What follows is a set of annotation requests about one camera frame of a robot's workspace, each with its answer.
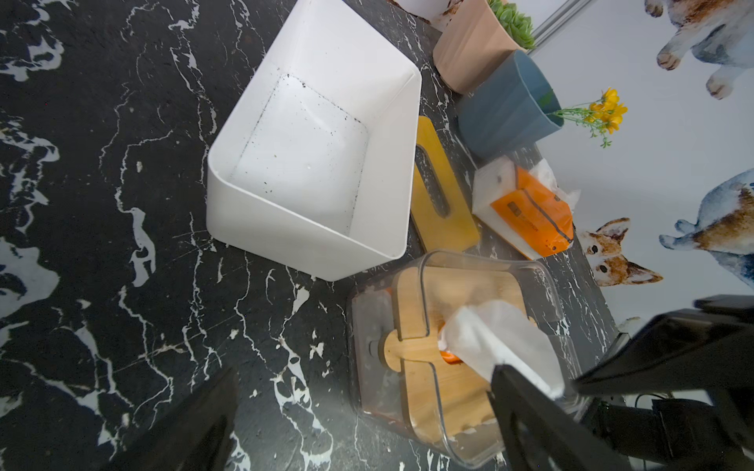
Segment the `clear plastic tissue box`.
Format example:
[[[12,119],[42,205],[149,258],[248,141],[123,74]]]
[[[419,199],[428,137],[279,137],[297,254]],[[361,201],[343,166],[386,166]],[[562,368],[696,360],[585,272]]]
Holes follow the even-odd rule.
[[[351,295],[348,307],[353,377],[351,395],[359,413],[470,469],[481,467],[505,448],[494,412],[493,417],[482,424],[433,444],[420,441],[412,431],[404,409],[404,375],[391,370],[380,356],[382,341],[397,327],[389,288],[402,270],[412,267],[505,271],[513,274],[522,288],[523,314],[549,336],[564,374],[565,392],[554,402],[570,418],[583,418],[586,400],[577,394],[571,384],[580,375],[581,368],[573,341],[561,327],[565,315],[554,281],[546,268],[535,261],[501,261],[445,250],[430,252],[390,274],[374,278]]]

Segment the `yellow wooden slotted lid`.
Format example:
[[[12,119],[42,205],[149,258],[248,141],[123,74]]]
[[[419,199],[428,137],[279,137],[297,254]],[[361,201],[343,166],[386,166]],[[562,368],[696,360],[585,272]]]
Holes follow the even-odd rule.
[[[425,251],[467,251],[480,243],[467,199],[431,120],[420,116],[416,150],[424,156],[424,170],[414,166],[412,222]]]

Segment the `light wooden slotted lid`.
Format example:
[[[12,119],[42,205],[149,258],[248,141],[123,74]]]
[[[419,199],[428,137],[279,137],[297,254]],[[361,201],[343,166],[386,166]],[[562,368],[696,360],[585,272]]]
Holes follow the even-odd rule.
[[[505,271],[412,267],[396,276],[389,294],[397,327],[382,341],[380,356],[404,375],[404,409],[418,439],[441,442],[491,419],[488,381],[463,363],[446,361],[439,331],[460,308],[489,300],[524,311],[516,277]]]

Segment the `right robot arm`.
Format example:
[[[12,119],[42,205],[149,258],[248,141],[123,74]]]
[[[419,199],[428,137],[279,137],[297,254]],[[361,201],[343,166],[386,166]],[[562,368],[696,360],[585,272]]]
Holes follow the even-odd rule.
[[[597,435],[665,470],[753,467],[753,298],[711,296],[653,317],[575,380],[583,396],[653,396],[606,405]]]

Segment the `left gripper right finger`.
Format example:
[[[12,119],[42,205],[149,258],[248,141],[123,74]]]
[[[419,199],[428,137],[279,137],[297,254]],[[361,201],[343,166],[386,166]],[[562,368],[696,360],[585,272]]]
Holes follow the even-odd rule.
[[[631,468],[511,365],[495,368],[488,398],[514,470]]]

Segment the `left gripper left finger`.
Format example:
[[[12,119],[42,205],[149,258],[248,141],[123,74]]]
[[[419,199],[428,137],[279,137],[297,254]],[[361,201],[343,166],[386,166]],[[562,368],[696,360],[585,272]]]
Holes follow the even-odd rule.
[[[238,390],[236,369],[222,369],[103,468],[223,470],[233,447]]]

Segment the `orange tissue pack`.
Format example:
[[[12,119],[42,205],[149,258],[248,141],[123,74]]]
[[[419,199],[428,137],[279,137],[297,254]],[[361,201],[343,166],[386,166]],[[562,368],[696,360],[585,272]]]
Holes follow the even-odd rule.
[[[472,214],[523,256],[537,260],[573,246],[579,198],[579,190],[560,188],[547,160],[527,170],[500,157],[474,174]]]
[[[552,400],[565,392],[564,374],[549,336],[504,300],[459,308],[440,329],[438,347],[487,382],[497,366],[509,365]]]

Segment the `white rectangular tissue box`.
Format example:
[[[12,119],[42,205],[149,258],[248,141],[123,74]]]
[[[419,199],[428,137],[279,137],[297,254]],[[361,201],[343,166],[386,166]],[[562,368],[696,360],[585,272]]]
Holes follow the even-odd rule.
[[[208,152],[210,235],[329,282],[401,258],[421,85],[345,2],[298,2]]]

